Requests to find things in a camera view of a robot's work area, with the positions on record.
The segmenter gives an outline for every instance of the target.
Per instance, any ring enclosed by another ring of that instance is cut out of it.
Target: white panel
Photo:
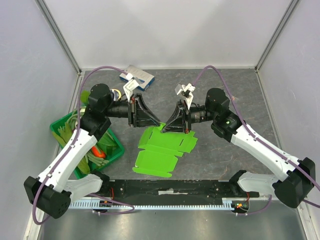
[[[320,2],[300,1],[260,71],[283,148],[316,164],[320,181]],[[310,199],[320,204],[314,188]],[[320,224],[320,210],[316,209]]]
[[[4,1],[0,19],[0,239],[18,240],[31,212],[24,181],[54,157],[49,125],[67,113],[77,74],[35,1]]]
[[[46,0],[82,68],[254,66],[290,0]]]

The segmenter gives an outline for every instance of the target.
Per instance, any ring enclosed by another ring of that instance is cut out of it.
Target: gray lower surface
[[[251,201],[251,209],[265,201]],[[296,209],[273,201],[262,214],[236,217],[231,211],[141,210],[97,216],[68,210],[42,227],[43,240],[305,240]]]
[[[199,69],[147,70],[155,76],[154,83],[143,92],[143,99],[149,109],[166,122],[175,110],[179,97],[175,94],[177,84],[191,83],[199,74]],[[222,69],[223,76],[234,95],[235,101],[244,119],[264,138],[276,144],[276,138],[264,103],[262,92],[253,69]],[[119,73],[113,70],[101,70],[94,73],[85,84],[86,90],[98,83],[123,92],[124,83]],[[193,101],[203,105],[210,88],[223,88],[218,75],[208,70],[193,92]],[[124,155],[110,164],[103,172],[111,179],[159,179],[159,177],[138,174],[132,171],[140,149],[138,142],[144,128],[128,126],[124,118],[112,118],[111,129],[124,145]],[[250,154],[237,146],[217,137],[211,130],[211,122],[192,125],[197,144],[191,153],[179,157],[172,172],[172,179],[222,179],[227,180],[238,170],[267,174],[269,170]]]

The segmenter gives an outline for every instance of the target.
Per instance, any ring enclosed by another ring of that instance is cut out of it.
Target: robotic arm
[[[80,119],[80,132],[76,142],[72,144],[77,130],[55,160],[37,178],[29,176],[25,180],[24,188],[31,204],[34,203],[36,193],[47,177],[36,206],[55,219],[61,217],[72,202],[102,189],[109,190],[109,177],[98,171],[92,171],[86,177],[71,183],[67,181],[84,155],[111,125],[109,117],[128,118],[128,124],[134,128],[160,126],[160,120],[148,109],[142,95],[132,94],[133,88],[136,87],[133,83],[134,81],[130,81],[123,87],[129,96],[127,101],[115,101],[113,93],[105,84],[92,87],[88,105]],[[51,168],[64,156],[69,147],[71,149],[68,154],[50,174]]]
[[[185,90],[181,87],[180,91],[177,88],[176,93],[181,93],[186,100],[177,102],[174,113],[162,129],[163,133],[188,133],[192,129],[192,124],[212,121],[211,129],[216,135],[246,150],[274,173],[274,175],[267,175],[242,171],[238,185],[245,192],[275,194],[280,201],[291,208],[296,208],[301,203],[314,185],[298,169],[289,164],[288,160],[315,179],[315,163],[312,160],[307,157],[300,160],[285,153],[258,135],[248,124],[244,126],[239,117],[229,110],[230,100],[222,89],[211,88],[206,94],[205,104],[198,105],[188,103],[188,100],[193,98],[189,95],[190,88]],[[247,128],[254,133],[255,137],[248,132]],[[287,157],[287,160],[261,142]]]

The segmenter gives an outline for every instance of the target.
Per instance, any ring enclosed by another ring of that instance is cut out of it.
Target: red pepper
[[[95,146],[93,146],[91,148],[91,151],[92,151],[93,155],[98,157],[98,158],[104,159],[107,156],[103,151],[99,152],[99,150]]]

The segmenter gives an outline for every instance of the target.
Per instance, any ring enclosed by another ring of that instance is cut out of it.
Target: green plastic crate
[[[71,117],[71,115],[72,115],[72,112],[69,113],[68,115],[64,116],[63,118],[59,119],[58,121],[55,121],[54,123],[52,123],[50,125],[50,130],[59,135],[58,129],[65,125],[65,122]],[[106,156],[106,159],[109,160],[109,162],[100,168],[97,168],[97,166],[93,162],[89,161],[88,165],[89,165],[91,171],[94,169],[97,169],[98,171],[104,169],[106,166],[108,166],[110,163],[112,163],[116,159],[120,158],[125,153],[124,146],[119,142],[119,140],[116,138],[115,134],[111,131],[111,129],[109,128],[107,131],[113,137],[113,139],[116,142],[116,144],[118,145],[118,147],[112,151],[111,155],[108,154]],[[82,179],[86,176],[86,174],[83,174],[78,167],[75,168],[74,174],[77,179]]]

